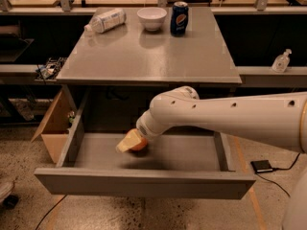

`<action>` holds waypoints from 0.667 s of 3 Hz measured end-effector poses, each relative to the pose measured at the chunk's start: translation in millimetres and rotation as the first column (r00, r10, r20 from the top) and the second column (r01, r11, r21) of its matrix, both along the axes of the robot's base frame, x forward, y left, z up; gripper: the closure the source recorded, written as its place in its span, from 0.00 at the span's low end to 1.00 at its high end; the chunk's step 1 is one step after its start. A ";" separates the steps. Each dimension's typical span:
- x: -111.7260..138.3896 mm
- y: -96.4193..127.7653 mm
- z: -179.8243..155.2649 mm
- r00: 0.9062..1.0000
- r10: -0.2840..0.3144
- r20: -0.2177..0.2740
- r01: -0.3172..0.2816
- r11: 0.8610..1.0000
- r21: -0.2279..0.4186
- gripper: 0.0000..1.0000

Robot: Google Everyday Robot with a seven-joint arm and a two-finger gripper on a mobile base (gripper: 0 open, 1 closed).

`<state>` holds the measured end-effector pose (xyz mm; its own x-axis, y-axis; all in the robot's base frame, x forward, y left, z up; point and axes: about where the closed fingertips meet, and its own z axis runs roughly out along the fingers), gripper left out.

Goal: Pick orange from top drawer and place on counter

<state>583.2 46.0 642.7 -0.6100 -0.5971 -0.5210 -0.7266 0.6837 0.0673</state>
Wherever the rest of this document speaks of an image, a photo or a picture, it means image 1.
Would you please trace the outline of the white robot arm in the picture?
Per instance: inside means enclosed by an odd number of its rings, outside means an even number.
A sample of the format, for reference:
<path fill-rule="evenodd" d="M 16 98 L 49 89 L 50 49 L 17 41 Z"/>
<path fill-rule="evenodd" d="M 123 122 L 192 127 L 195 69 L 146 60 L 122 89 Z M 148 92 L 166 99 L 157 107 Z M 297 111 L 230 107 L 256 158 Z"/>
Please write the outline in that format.
<path fill-rule="evenodd" d="M 202 100 L 194 88 L 182 86 L 153 97 L 116 149 L 141 150 L 168 129 L 183 126 L 307 153 L 307 93 Z"/>

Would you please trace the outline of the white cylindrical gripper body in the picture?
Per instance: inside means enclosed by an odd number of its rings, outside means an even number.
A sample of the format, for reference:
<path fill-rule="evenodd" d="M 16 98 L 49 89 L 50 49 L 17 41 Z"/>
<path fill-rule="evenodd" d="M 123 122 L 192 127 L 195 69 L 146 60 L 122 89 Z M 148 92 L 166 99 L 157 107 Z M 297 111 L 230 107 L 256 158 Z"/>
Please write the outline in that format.
<path fill-rule="evenodd" d="M 136 128 L 147 140 L 155 139 L 170 127 L 157 121 L 149 110 L 145 111 L 137 120 Z"/>

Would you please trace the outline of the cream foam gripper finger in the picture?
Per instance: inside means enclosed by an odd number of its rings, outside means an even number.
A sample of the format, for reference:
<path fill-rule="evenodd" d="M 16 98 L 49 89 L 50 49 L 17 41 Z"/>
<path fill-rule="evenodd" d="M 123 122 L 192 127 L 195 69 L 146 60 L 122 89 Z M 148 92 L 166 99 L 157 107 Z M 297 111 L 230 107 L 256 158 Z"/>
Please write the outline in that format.
<path fill-rule="evenodd" d="M 144 138 L 139 131 L 134 128 L 131 129 L 124 139 L 116 146 L 116 149 L 121 152 L 128 150 L 141 150 L 144 148 Z"/>

